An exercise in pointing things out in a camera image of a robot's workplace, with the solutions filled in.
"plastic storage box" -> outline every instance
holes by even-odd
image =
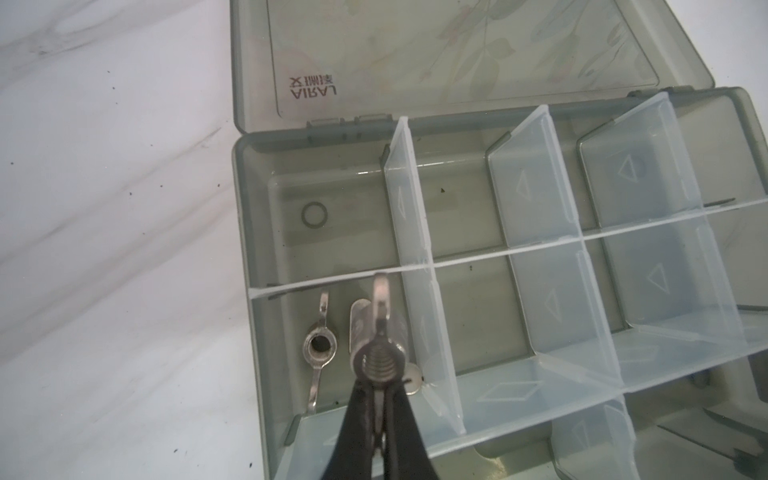
[[[768,432],[742,428],[768,424],[762,357],[744,359],[768,349],[768,148],[666,4],[232,7],[268,478],[322,474],[354,381],[349,308],[379,271],[443,478],[748,475],[739,445],[759,458]],[[340,348],[307,415],[321,290]],[[668,425],[696,415],[725,420]]]

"marble surface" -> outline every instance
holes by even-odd
[[[768,124],[768,4],[670,0]],[[0,478],[261,478],[224,0],[0,3]]]

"transparent lid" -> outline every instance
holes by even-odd
[[[242,131],[713,86],[664,0],[233,0]]]

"black metal object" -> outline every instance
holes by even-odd
[[[383,432],[374,433],[375,397],[383,392]],[[373,383],[357,380],[339,432],[339,439],[322,480],[371,478],[373,455],[382,452],[384,478],[388,480],[439,480],[424,448],[419,427],[402,381],[383,391]]]

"box lid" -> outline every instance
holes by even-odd
[[[244,133],[713,79],[664,0],[232,0]]]

